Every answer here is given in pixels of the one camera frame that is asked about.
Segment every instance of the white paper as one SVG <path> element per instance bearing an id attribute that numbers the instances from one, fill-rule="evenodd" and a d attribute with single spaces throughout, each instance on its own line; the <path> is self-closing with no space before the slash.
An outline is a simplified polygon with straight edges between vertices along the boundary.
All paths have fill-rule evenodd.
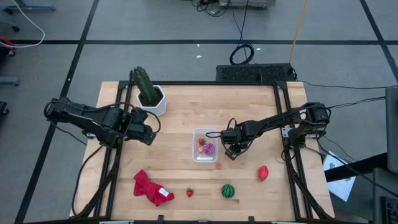
<path id="1" fill-rule="evenodd" d="M 337 159 L 333 158 L 330 155 L 327 155 L 325 160 L 323 161 L 323 170 L 332 169 L 332 168 L 339 167 L 342 165 L 343 164 L 340 161 L 338 161 Z M 336 180 L 333 182 L 329 182 L 328 188 L 332 194 L 336 195 L 337 197 L 339 197 L 342 200 L 344 200 L 345 202 L 347 202 L 349 193 L 351 192 L 351 189 L 353 188 L 354 181 L 355 181 L 355 177 L 350 177 L 350 178 L 344 179 L 344 180 Z"/>
<path id="2" fill-rule="evenodd" d="M 169 192 L 166 191 L 163 187 L 161 187 L 159 189 L 159 193 L 161 193 L 162 195 L 164 195 L 164 197 L 167 197 L 169 195 Z"/>

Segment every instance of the toy watermelon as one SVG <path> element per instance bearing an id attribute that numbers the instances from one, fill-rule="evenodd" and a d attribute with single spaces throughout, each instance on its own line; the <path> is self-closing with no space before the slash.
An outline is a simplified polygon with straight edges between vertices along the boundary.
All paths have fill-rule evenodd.
<path id="1" fill-rule="evenodd" d="M 234 197 L 235 188 L 231 184 L 226 184 L 221 188 L 221 193 L 226 198 Z"/>

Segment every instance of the red towel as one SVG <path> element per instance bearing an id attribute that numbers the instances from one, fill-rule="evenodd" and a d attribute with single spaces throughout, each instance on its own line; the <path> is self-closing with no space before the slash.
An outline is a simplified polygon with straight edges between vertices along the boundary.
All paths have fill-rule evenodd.
<path id="1" fill-rule="evenodd" d="M 150 182 L 147 173 L 143 170 L 134 176 L 134 180 L 136 180 L 134 195 L 147 195 L 149 201 L 156 206 L 174 199 L 174 194 L 167 192 L 162 185 Z"/>

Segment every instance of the wooden table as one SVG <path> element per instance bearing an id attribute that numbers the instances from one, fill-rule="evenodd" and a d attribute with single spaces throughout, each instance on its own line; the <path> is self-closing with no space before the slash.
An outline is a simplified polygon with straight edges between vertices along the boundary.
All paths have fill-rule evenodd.
<path id="1" fill-rule="evenodd" d="M 117 86 L 118 82 L 103 82 L 96 106 L 114 103 Z M 293 108 L 307 102 L 302 83 L 288 83 L 288 87 Z M 257 138 L 250 150 L 235 161 L 224 155 L 220 145 L 218 162 L 222 163 L 221 170 L 212 163 L 192 161 L 194 128 L 213 127 L 221 131 L 230 118 L 236 118 L 240 123 L 277 114 L 273 87 L 175 85 L 162 88 L 167 97 L 167 111 L 160 117 L 162 130 L 154 143 L 151 146 L 138 141 L 123 144 L 112 219 L 156 220 L 158 215 L 164 215 L 165 220 L 247 221 L 248 216 L 254 216 L 256 221 L 294 220 L 286 165 L 280 158 L 279 129 Z M 137 92 L 134 86 L 131 97 L 134 105 L 138 105 Z M 280 95 L 284 107 L 283 95 Z M 148 118 L 146 124 L 157 129 L 154 118 Z M 307 145 L 318 150 L 313 140 L 308 139 Z M 85 158 L 97 148 L 97 140 L 89 140 Z M 98 188 L 104 152 L 102 149 L 97 153 L 81 174 L 75 201 L 77 211 L 83 209 Z M 334 217 L 320 156 L 307 149 L 301 152 L 309 191 Z M 264 182 L 257 178 L 257 170 L 262 165 L 269 169 Z M 141 169 L 148 173 L 151 181 L 173 192 L 175 199 L 155 207 L 145 196 L 135 197 L 133 177 Z M 235 187 L 233 198 L 225 199 L 221 195 L 220 188 L 224 184 Z M 188 187 L 195 189 L 191 198 L 185 194 Z M 297 192 L 301 216 L 305 217 L 302 194 Z M 108 191 L 104 193 L 102 215 L 107 199 Z"/>

